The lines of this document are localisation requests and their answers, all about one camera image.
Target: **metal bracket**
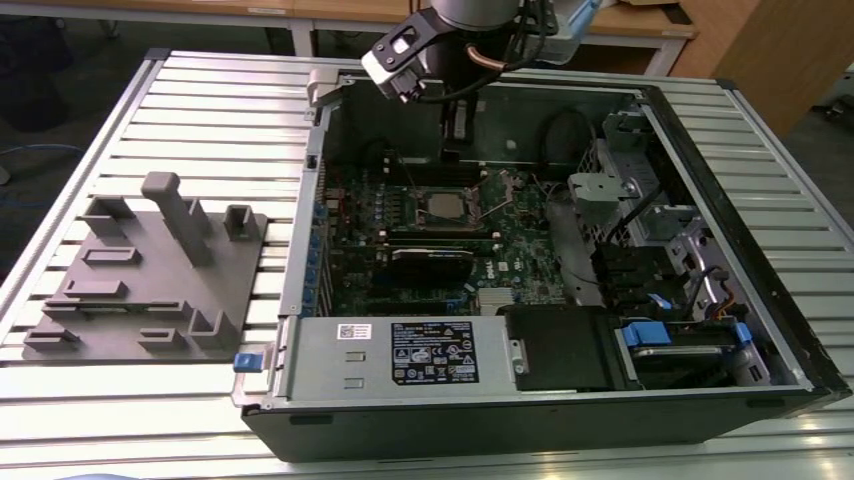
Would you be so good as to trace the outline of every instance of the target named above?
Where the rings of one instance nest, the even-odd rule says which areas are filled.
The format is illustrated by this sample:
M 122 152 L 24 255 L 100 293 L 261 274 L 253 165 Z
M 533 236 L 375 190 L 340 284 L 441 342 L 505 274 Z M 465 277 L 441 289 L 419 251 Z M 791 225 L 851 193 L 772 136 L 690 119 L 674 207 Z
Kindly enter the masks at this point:
M 340 86 L 337 79 L 337 68 L 324 67 L 311 70 L 305 93 L 308 96 L 308 104 L 312 108 L 323 107 L 337 99 L 337 95 L 332 95 Z

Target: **barcode sticker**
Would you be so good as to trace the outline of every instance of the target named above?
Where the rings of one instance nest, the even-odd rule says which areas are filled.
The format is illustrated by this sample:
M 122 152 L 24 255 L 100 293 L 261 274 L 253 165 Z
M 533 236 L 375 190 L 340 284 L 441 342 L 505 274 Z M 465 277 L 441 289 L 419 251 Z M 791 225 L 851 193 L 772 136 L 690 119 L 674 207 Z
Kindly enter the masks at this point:
M 259 13 L 261 15 L 284 15 L 287 10 L 281 8 L 247 8 L 249 13 Z
M 662 32 L 662 36 L 664 37 L 684 37 L 691 38 L 694 34 L 691 32 L 679 32 L 676 30 L 664 30 Z
M 339 340 L 369 340 L 371 324 L 361 323 L 339 323 L 337 324 Z

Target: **warning label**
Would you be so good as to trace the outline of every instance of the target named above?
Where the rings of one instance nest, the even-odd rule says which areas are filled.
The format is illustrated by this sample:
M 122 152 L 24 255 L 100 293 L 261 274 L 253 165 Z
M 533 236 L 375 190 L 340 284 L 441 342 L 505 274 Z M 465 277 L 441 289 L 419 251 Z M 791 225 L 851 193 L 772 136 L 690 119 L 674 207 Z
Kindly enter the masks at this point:
M 392 323 L 391 360 L 397 385 L 477 383 L 471 322 Z

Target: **wooden table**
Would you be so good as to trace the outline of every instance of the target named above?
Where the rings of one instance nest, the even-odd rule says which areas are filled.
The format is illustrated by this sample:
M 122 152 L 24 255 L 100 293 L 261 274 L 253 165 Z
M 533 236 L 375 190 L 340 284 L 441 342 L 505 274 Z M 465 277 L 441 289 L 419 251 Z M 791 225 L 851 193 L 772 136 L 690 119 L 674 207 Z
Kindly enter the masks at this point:
M 387 32 L 407 17 L 408 0 L 6 0 L 0 13 L 287 28 L 296 55 L 311 57 L 317 30 Z M 695 36 L 696 28 L 672 24 L 660 9 L 615 5 L 596 15 L 583 43 L 655 50 L 646 74 L 666 76 Z

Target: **aluminum table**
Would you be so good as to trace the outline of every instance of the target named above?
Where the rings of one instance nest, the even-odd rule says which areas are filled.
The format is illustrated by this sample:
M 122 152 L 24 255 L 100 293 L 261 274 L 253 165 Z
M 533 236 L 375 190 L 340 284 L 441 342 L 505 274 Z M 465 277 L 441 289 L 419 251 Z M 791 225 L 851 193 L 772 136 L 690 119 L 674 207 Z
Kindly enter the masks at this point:
M 205 211 L 249 203 L 272 219 L 243 348 L 272 340 L 309 127 L 305 84 L 321 65 L 357 68 L 341 60 L 194 52 L 145 60 L 0 290 L 0 478 L 851 478 L 852 399 L 702 445 L 288 464 L 240 420 L 231 365 L 57 367 L 21 359 L 25 332 L 88 233 L 76 219 L 88 197 L 128 195 L 134 209 L 153 209 L 138 196 L 152 170 L 181 176 L 181 194 L 200 197 Z M 517 75 L 659 85 L 812 329 L 852 376 L 854 235 L 738 91 L 707 80 Z M 264 376 L 249 375 L 244 388 L 264 391 Z

